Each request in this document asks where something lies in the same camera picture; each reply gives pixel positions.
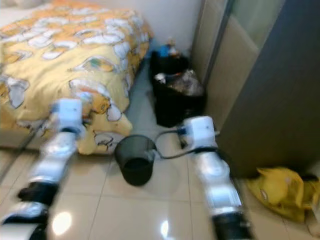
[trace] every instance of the bed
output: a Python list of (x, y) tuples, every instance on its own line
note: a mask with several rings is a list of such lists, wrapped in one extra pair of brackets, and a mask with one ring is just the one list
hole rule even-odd
[(1, 27), (0, 145), (12, 147), (44, 122), (43, 142), (53, 134), (55, 100), (77, 98), (92, 120), (78, 151), (112, 153), (132, 130), (123, 112), (151, 37), (133, 10), (62, 0)]

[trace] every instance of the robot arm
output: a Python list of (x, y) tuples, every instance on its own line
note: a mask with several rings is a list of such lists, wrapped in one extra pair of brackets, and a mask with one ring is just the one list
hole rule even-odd
[(60, 99), (52, 115), (57, 133), (41, 148), (27, 187), (18, 194), (20, 202), (2, 220), (3, 240), (46, 239), (49, 208), (77, 151), (76, 140), (84, 132), (80, 100)]
[(230, 178), (230, 168), (216, 151), (218, 145), (212, 118), (190, 118), (184, 121), (183, 127), (186, 144), (199, 149), (192, 157), (217, 239), (253, 239), (240, 196)]

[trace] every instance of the black bucket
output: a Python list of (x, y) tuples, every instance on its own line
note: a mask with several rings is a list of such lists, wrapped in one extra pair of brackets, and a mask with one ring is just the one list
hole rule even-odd
[(152, 176), (155, 143), (143, 135), (131, 135), (121, 140), (114, 151), (125, 181), (133, 186), (146, 184)]

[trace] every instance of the yellow bag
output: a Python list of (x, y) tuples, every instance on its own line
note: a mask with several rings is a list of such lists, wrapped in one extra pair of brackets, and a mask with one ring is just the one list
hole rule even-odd
[(246, 184), (267, 208), (297, 222), (305, 220), (305, 210), (318, 202), (319, 180), (303, 181), (298, 173), (284, 167), (258, 168), (261, 174)]

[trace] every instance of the black trash can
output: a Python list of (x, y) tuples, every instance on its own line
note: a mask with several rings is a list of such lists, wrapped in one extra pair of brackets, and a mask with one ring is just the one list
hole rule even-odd
[(149, 181), (155, 160), (153, 150), (157, 150), (155, 143), (143, 135), (127, 136), (117, 144), (115, 160), (128, 184), (141, 186)]
[(186, 118), (203, 114), (207, 102), (205, 91), (200, 96), (188, 96), (155, 79), (155, 75), (164, 73), (166, 79), (172, 80), (188, 67), (189, 61), (184, 56), (160, 57), (157, 52), (152, 52), (149, 77), (155, 97), (154, 109), (158, 125), (170, 128)]

